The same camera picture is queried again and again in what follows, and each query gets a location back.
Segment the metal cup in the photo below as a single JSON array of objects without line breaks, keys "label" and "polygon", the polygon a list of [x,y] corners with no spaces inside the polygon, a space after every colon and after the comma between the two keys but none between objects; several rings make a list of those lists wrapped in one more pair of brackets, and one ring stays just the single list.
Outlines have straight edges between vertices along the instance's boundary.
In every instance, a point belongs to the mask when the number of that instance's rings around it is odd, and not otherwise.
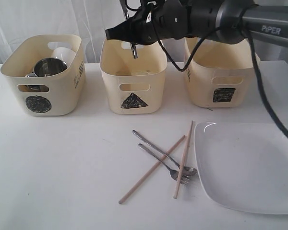
[{"label": "metal cup", "polygon": [[[33,72],[27,74],[25,77],[48,77],[59,74],[67,69],[67,65],[64,61],[52,57],[48,57],[40,60],[34,66]],[[29,89],[42,92],[42,86],[29,85]]]}]

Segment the white cup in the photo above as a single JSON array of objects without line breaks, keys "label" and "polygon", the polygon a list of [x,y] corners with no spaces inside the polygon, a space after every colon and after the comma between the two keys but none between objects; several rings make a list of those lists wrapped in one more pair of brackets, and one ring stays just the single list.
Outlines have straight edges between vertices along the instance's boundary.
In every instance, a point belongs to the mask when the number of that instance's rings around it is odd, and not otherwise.
[{"label": "white cup", "polygon": [[72,51],[71,49],[65,48],[65,47],[58,47],[53,52],[51,57],[60,59],[64,61],[69,67],[72,64],[72,61],[74,60],[76,56],[76,52]]}]

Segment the black circle symbol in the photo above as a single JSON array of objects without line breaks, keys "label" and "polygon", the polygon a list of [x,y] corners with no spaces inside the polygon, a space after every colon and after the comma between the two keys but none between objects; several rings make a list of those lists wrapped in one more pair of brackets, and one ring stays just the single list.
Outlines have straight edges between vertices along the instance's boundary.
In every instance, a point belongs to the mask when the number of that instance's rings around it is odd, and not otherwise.
[{"label": "black circle symbol", "polygon": [[51,109],[50,101],[41,96],[31,96],[27,97],[25,103],[29,110],[35,113],[43,114]]}]

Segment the black triangle symbol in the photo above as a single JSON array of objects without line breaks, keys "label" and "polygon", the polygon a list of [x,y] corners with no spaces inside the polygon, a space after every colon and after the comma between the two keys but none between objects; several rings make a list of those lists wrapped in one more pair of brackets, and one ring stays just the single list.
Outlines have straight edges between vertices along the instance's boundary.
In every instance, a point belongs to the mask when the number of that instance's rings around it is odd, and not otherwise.
[{"label": "black triangle symbol", "polygon": [[134,93],[131,93],[129,97],[121,104],[122,109],[134,109],[134,108],[143,108],[147,107],[146,104],[139,96]]}]

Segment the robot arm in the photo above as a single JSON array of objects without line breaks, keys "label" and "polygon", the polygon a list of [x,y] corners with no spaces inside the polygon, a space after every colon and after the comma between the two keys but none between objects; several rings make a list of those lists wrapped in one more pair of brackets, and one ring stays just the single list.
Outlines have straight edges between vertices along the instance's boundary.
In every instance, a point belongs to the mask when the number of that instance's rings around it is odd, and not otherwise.
[{"label": "robot arm", "polygon": [[157,36],[160,40],[202,37],[221,27],[209,39],[236,44],[244,39],[244,35],[234,28],[240,22],[254,39],[288,47],[288,6],[258,6],[253,0],[140,2],[141,7],[133,17],[106,30],[108,40],[150,45],[157,41]]}]

